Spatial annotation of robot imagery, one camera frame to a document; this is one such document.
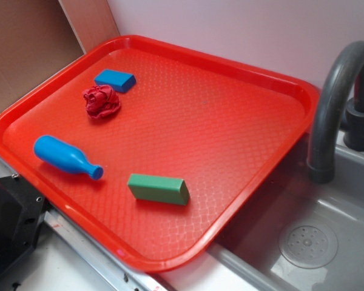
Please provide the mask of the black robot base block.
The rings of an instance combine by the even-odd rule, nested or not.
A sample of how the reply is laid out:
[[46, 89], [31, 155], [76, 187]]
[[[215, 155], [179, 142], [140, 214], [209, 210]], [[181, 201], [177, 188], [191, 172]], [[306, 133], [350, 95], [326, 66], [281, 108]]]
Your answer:
[[0, 279], [37, 245], [47, 201], [24, 178], [0, 178]]

